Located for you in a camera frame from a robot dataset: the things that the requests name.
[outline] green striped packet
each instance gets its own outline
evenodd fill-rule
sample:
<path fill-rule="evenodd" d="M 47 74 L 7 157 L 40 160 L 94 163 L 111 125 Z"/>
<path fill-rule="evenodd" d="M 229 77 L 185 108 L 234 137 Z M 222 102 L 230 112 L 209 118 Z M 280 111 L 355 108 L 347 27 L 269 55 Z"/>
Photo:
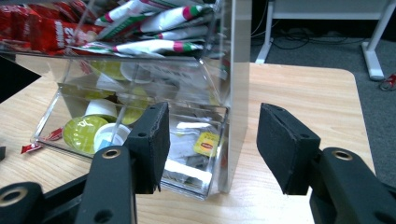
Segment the green striped packet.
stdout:
<path fill-rule="evenodd" d="M 159 53 L 142 51 L 134 48 L 118 51 L 116 44 L 109 44 L 100 41 L 91 42 L 83 46 L 72 46 L 70 48 L 95 54 L 106 54 L 124 58 L 133 58 L 135 56 L 139 56 L 141 58 L 163 58 L 163 56 Z"/>
<path fill-rule="evenodd" d="M 190 21 L 185 21 L 185 22 L 178 24 L 175 27 L 172 27 L 170 29 L 187 28 L 187 27 L 198 26 L 198 25 L 202 25 L 202 24 L 208 24 L 210 21 L 213 20 L 213 17 L 214 17 L 213 11 L 207 10 L 199 17 L 194 18 Z"/>
<path fill-rule="evenodd" d="M 144 0 L 145 2 L 150 2 L 151 4 L 158 4 L 167 7 L 182 7 L 182 6 L 192 6 L 203 4 L 202 0 Z"/>
<path fill-rule="evenodd" d="M 165 52 L 190 52 L 204 47 L 199 44 L 183 41 L 172 41 L 163 39 L 151 39 L 145 41 L 136 41 L 117 45 L 113 48 L 114 52 L 134 55 L 136 52 L 143 53 L 165 53 Z"/>
<path fill-rule="evenodd" d="M 117 21 L 114 21 L 108 25 L 101 33 L 96 37 L 97 40 L 111 40 L 116 36 L 130 33 L 132 30 L 137 29 L 140 23 L 148 16 L 135 14 L 126 15 Z"/>
<path fill-rule="evenodd" d="M 183 22 L 200 17 L 203 12 L 207 12 L 208 10 L 213 10 L 213 5 L 207 4 L 169 9 L 148 17 L 141 23 L 137 32 L 146 34 L 174 29 Z"/>

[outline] acrylic compartment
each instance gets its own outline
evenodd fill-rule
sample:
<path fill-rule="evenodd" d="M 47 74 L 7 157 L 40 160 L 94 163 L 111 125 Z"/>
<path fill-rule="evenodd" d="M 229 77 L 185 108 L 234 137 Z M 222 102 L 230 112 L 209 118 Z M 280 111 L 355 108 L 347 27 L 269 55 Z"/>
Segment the acrylic compartment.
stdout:
<path fill-rule="evenodd" d="M 228 32 L 220 28 L 221 0 L 19 2 L 0 3 L 4 53 L 200 59 L 208 49 L 215 57 L 228 49 L 219 44 L 227 34 L 218 33 Z"/>
<path fill-rule="evenodd" d="M 202 63 L 193 58 L 70 59 L 61 83 L 120 94 L 143 94 L 162 101 L 222 105 L 229 92 L 229 77 L 208 73 Z"/>
<path fill-rule="evenodd" d="M 33 1 L 18 2 L 30 4 Z M 85 2 L 92 7 L 99 1 Z M 200 172 L 197 174 L 206 174 L 210 170 L 212 177 L 209 183 L 206 181 L 207 177 L 195 175 L 195 172 L 184 174 L 176 170 L 170 174 L 172 178 L 168 178 L 163 184 L 201 199 L 211 192 L 229 192 L 248 126 L 251 1 L 204 2 L 213 5 L 213 11 L 207 14 L 210 17 L 206 23 L 207 34 L 204 38 L 199 38 L 199 41 L 203 40 L 203 47 L 181 54 L 168 52 L 129 57 L 88 55 L 81 52 L 78 54 L 66 45 L 62 50 L 51 52 L 26 50 L 25 44 L 29 44 L 26 41 L 9 41 L 0 33 L 1 53 L 15 55 L 15 59 L 10 60 L 41 76 L 52 77 L 60 87 L 32 141 L 89 161 L 91 154 L 75 151 L 63 139 L 50 141 L 53 138 L 49 135 L 59 132 L 62 125 L 70 119 L 84 115 L 90 99 L 112 97 L 110 100 L 116 102 L 118 113 L 124 107 L 142 107 L 136 102 L 152 104 L 167 101 L 171 106 L 171 117 L 202 122 L 199 120 L 202 117 L 195 114 L 205 111 L 212 118 L 210 122 L 206 122 L 216 130 L 221 127 L 221 132 L 218 154 L 205 163 L 195 163 L 199 164 L 196 169 Z M 0 6 L 10 3 L 11 1 L 3 1 Z M 72 39 L 72 43 L 80 37 L 78 34 L 81 34 L 82 25 L 88 23 L 86 16 L 79 19 L 71 37 L 64 35 L 64 40 Z M 60 33 L 59 25 L 55 26 L 55 32 L 57 27 Z M 128 67 L 126 77 L 120 73 L 122 65 Z M 186 163 L 190 164 L 194 159 L 190 158 Z"/>
<path fill-rule="evenodd" d="M 107 105 L 110 103 L 113 110 L 108 109 L 107 105 L 99 105 L 102 110 L 92 112 L 92 102 L 98 101 L 106 101 Z M 121 146 L 126 136 L 121 141 L 120 127 L 131 131 L 146 107 L 153 104 L 155 100 L 152 98 L 131 95 L 127 104 L 123 105 L 112 91 L 62 86 L 40 121 L 33 141 L 89 161 L 103 147 Z M 162 183 L 166 188 L 204 200 L 210 192 L 217 191 L 211 190 L 211 186 L 213 182 L 218 184 L 214 173 L 219 169 L 216 167 L 219 167 L 228 109 L 169 103 L 169 111 L 171 147 Z M 59 133 L 62 133 L 61 137 L 53 137 L 56 134 L 59 136 Z"/>

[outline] clear acrylic organizer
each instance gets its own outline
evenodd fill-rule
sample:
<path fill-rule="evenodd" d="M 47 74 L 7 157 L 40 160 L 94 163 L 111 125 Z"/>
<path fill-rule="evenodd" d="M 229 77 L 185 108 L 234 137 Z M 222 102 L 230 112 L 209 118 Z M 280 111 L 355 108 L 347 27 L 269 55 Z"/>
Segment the clear acrylic organizer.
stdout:
<path fill-rule="evenodd" d="M 19 4 L 32 2 L 37 4 L 29 0 Z M 26 42 L 4 39 L 0 32 L 1 53 L 15 55 L 15 63 L 52 77 L 59 85 L 32 142 L 90 161 L 96 148 L 120 143 L 115 136 L 121 126 L 128 132 L 147 106 L 166 101 L 171 148 L 163 185 L 201 200 L 229 192 L 248 126 L 251 1 L 205 1 L 212 9 L 206 14 L 205 19 L 210 20 L 200 50 L 128 57 L 81 54 L 72 48 L 83 26 L 90 23 L 95 6 L 94 0 L 85 3 L 87 8 L 62 50 L 27 49 Z M 92 102 L 102 100 L 111 102 L 111 115 L 88 113 Z M 99 127 L 93 131 L 81 128 L 88 124 Z M 99 146 L 86 141 L 86 136 L 94 138 L 107 124 L 112 125 L 110 138 L 101 135 Z M 71 140 L 70 132 L 65 131 L 73 130 L 70 127 L 78 127 L 83 134 Z"/>

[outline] red tea packet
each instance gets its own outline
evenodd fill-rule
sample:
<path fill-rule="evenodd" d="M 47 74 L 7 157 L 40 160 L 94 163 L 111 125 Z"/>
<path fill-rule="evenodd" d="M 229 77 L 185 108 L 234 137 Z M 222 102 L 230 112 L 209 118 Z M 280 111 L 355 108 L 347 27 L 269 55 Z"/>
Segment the red tea packet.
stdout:
<path fill-rule="evenodd" d="M 54 2 L 52 3 L 64 16 L 66 21 L 72 23 L 78 23 L 79 15 L 73 10 L 73 8 L 66 2 Z"/>
<path fill-rule="evenodd" d="M 86 24 L 80 27 L 74 37 L 78 28 L 76 23 L 40 18 L 32 14 L 29 15 L 29 22 L 31 27 L 35 27 L 35 31 L 30 33 L 32 50 L 42 52 L 64 49 L 69 45 L 84 45 L 93 41 L 103 30 L 103 27 Z"/>
<path fill-rule="evenodd" d="M 74 1 L 71 1 L 69 4 L 70 4 L 70 7 L 73 8 L 74 11 L 77 13 L 77 15 L 79 15 L 80 17 L 82 17 L 82 14 L 86 10 L 88 10 L 86 22 L 89 24 L 93 24 L 93 22 L 98 17 L 98 15 L 94 11 L 88 9 L 87 5 L 81 0 L 74 0 Z"/>
<path fill-rule="evenodd" d="M 61 12 L 57 9 L 51 8 L 49 5 L 28 5 L 34 12 L 36 12 L 40 17 L 53 19 L 53 20 L 60 20 L 63 18 Z"/>
<path fill-rule="evenodd" d="M 19 11 L 11 12 L 11 38 L 13 40 L 30 41 L 30 27 L 28 18 L 32 13 L 35 12 L 29 8 L 21 8 Z"/>
<path fill-rule="evenodd" d="M 0 6 L 0 35 L 2 37 L 12 38 L 11 29 L 17 25 L 12 20 L 13 13 L 26 13 L 27 8 L 19 6 Z"/>

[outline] label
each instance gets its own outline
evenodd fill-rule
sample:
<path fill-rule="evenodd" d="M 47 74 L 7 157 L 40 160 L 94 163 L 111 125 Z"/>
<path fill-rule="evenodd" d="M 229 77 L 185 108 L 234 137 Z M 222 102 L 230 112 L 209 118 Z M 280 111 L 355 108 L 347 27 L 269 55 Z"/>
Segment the label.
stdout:
<path fill-rule="evenodd" d="M 198 140 L 194 144 L 194 151 L 196 153 L 214 157 L 216 156 L 216 149 L 219 144 L 219 135 L 215 133 L 201 133 Z"/>
<path fill-rule="evenodd" d="M 61 21 L 55 22 L 56 41 L 59 49 L 64 49 L 64 28 Z"/>

